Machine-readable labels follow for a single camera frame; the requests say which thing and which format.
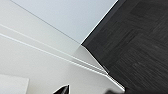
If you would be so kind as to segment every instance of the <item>floor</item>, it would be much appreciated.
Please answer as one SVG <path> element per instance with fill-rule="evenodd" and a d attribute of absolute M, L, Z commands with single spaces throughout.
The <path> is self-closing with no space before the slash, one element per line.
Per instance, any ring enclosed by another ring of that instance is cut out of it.
<path fill-rule="evenodd" d="M 167 31 L 167 0 L 126 0 L 85 47 L 123 86 L 167 92 Z"/>

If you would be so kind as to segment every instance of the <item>black object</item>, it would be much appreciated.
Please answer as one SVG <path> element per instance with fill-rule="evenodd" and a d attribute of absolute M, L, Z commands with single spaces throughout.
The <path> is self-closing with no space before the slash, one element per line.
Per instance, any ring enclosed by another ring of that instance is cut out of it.
<path fill-rule="evenodd" d="M 69 94 L 69 85 L 61 87 L 53 94 Z"/>

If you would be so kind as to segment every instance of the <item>white surface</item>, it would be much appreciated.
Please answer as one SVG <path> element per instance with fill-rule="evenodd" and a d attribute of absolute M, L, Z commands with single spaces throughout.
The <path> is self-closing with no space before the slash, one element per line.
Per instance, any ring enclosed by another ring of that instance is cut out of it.
<path fill-rule="evenodd" d="M 80 46 L 12 1 L 0 2 L 0 24 L 67 54 L 72 54 Z"/>
<path fill-rule="evenodd" d="M 22 43 L 24 45 L 33 46 L 34 48 L 36 48 L 38 50 L 42 50 L 44 52 L 47 52 L 53 56 L 56 55 L 60 58 L 64 58 L 66 60 L 73 61 L 73 63 L 80 64 L 82 66 L 88 67 L 88 68 L 93 69 L 95 71 L 98 71 L 100 73 L 106 74 L 106 72 L 104 71 L 104 69 L 101 68 L 101 66 L 98 64 L 98 62 L 93 61 L 94 58 L 87 52 L 87 50 L 83 46 L 79 46 L 78 50 L 76 50 L 74 52 L 74 56 L 71 56 L 69 54 L 62 53 L 61 51 L 59 51 L 57 49 L 53 49 L 51 47 L 48 47 L 47 45 L 44 45 L 43 43 L 40 43 L 38 41 L 33 41 L 29 37 L 25 37 L 21 34 L 18 34 L 15 31 L 13 31 L 12 29 L 7 28 L 6 26 L 2 26 L 1 24 L 0 24 L 0 33 L 8 36 L 10 38 L 13 38 L 13 40 L 15 40 L 19 43 Z"/>
<path fill-rule="evenodd" d="M 103 70 L 80 44 L 34 15 L 31 15 L 10 0 L 0 1 L 1 33 L 66 58 L 67 60 L 73 59 L 74 62 L 80 64 L 84 61 L 84 63 L 91 64 Z"/>
<path fill-rule="evenodd" d="M 28 78 L 0 74 L 0 94 L 26 94 Z"/>
<path fill-rule="evenodd" d="M 70 94 L 103 94 L 107 89 L 123 92 L 104 74 L 86 70 L 2 34 L 0 43 L 0 74 L 29 78 L 27 94 L 52 94 L 67 84 Z"/>
<path fill-rule="evenodd" d="M 12 0 L 79 43 L 118 0 Z"/>

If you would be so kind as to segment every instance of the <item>white wall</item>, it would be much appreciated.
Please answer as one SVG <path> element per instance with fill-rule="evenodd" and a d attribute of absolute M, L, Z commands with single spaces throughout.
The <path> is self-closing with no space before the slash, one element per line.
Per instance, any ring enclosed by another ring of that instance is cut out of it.
<path fill-rule="evenodd" d="M 10 0 L 0 0 L 0 26 L 52 48 L 72 54 L 80 44 L 20 8 Z"/>
<path fill-rule="evenodd" d="M 0 74 L 29 78 L 27 94 L 52 94 L 67 84 L 70 94 L 103 94 L 107 89 L 123 92 L 107 75 L 19 42 L 4 32 L 0 28 Z"/>
<path fill-rule="evenodd" d="M 78 43 L 118 0 L 12 0 Z"/>
<path fill-rule="evenodd" d="M 0 6 L 1 34 L 105 73 L 89 53 L 85 54 L 87 50 L 79 43 L 31 15 L 10 0 L 1 0 Z"/>

